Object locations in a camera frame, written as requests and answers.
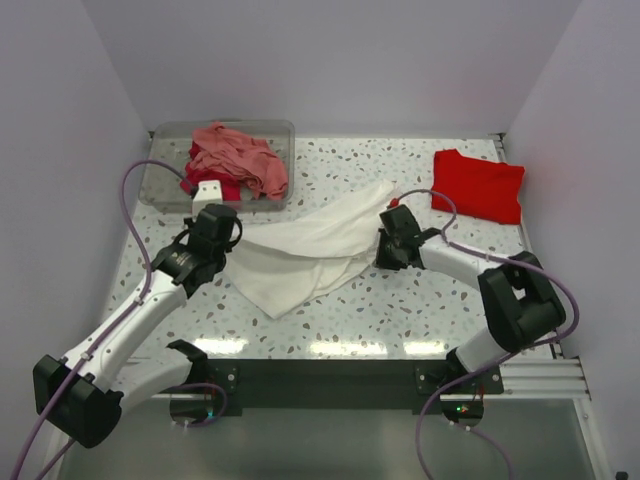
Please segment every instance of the speckled tabletop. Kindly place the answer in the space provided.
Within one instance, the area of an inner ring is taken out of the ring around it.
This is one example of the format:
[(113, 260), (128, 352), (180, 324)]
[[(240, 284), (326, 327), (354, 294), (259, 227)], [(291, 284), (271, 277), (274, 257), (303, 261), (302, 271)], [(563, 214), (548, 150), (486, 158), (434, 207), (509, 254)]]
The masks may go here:
[[(463, 155), (498, 161), (492, 140), (297, 138), (295, 191), (281, 212), (243, 214), (247, 223), (292, 220), (380, 178), (400, 191), (429, 188), (433, 154), (457, 148)], [(427, 196), (408, 199), (423, 228), (449, 215), (432, 211)], [(182, 215), (161, 214), (138, 203), (134, 215), (150, 255), (171, 241)], [(516, 226), (461, 216), (451, 238), (483, 250), (514, 254), (523, 249)], [(142, 279), (142, 259), (131, 236), (122, 255), (108, 310)], [(480, 295), (436, 272), (369, 268), (331, 294), (272, 320), (244, 298), (224, 272), (187, 306), (167, 317), (138, 348), (148, 358), (172, 340), (195, 343), (210, 356), (237, 358), (443, 358), (486, 324)], [(528, 358), (551, 358), (549, 347)]]

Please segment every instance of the white wall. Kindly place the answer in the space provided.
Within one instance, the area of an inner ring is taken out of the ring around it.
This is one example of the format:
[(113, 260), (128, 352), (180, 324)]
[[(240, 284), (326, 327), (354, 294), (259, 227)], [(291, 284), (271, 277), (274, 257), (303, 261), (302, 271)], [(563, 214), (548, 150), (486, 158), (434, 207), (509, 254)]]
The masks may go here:
[[(31, 369), (99, 320), (124, 224), (116, 188), (146, 148), (82, 4), (0, 8), (0, 478), (36, 415)], [(22, 478), (41, 466), (43, 438)]]
[(610, 459), (640, 475), (640, 3), (584, 0), (507, 135), (533, 246), (578, 295)]
[(83, 0), (149, 129), (506, 131), (579, 0)]

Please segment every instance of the table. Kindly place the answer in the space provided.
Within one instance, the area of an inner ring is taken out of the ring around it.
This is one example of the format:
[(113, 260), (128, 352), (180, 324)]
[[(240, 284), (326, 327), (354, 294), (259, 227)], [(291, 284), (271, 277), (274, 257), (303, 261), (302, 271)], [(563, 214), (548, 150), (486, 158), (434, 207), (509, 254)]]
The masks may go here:
[[(242, 214), (245, 223), (293, 220), (350, 190), (387, 178), (399, 191), (433, 183), (433, 154), (499, 161), (491, 139), (297, 138), (295, 191), (285, 210)], [(407, 200), (423, 228), (440, 227), (449, 214), (432, 211), (428, 196)], [(151, 258), (182, 228), (182, 215), (159, 213), (138, 202), (134, 222)], [(517, 226), (461, 216), (450, 238), (514, 254), (523, 240)], [(120, 259), (108, 310), (142, 279), (142, 258), (131, 235)], [(167, 317), (134, 354), (154, 356), (172, 340), (194, 343), (211, 357), (246, 359), (439, 359), (486, 325), (480, 295), (455, 279), (415, 269), (370, 268), (331, 294), (273, 320), (243, 297), (224, 272), (187, 306)], [(552, 357), (548, 346), (521, 354)]]

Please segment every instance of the plastic tray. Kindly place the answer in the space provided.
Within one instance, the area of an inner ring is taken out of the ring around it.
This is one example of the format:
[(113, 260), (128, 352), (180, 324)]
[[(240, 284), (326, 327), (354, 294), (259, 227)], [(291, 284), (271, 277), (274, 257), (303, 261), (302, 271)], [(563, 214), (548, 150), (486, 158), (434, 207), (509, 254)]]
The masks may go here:
[[(211, 125), (215, 120), (198, 122), (168, 122), (160, 125), (153, 134), (149, 158), (161, 160), (184, 172), (191, 148), (191, 133), (196, 128)], [(289, 187), (281, 200), (269, 200), (266, 197), (254, 199), (249, 189), (241, 191), (242, 200), (225, 202), (238, 211), (257, 212), (281, 210), (293, 193), (295, 136), (294, 128), (286, 120), (219, 120), (225, 126), (251, 135), (264, 138), (271, 149), (284, 162), (289, 174)], [(140, 201), (151, 205), (163, 213), (189, 213), (191, 199), (180, 188), (179, 179), (171, 172), (156, 165), (147, 165), (142, 178), (139, 194)]]

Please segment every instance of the gray floor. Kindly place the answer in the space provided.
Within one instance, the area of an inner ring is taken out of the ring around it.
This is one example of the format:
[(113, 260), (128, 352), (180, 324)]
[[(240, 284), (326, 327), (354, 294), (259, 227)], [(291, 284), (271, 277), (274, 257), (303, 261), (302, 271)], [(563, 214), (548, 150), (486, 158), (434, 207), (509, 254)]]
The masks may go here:
[[(253, 410), (206, 429), (172, 427), (155, 400), (123, 419), (102, 445), (72, 449), (61, 478), (413, 479), (416, 417), (397, 411)], [(572, 403), (494, 402), (482, 430), (509, 452), (518, 480), (589, 480)], [(441, 417), (424, 424), (423, 451), (438, 479), (506, 479), (499, 454)]]

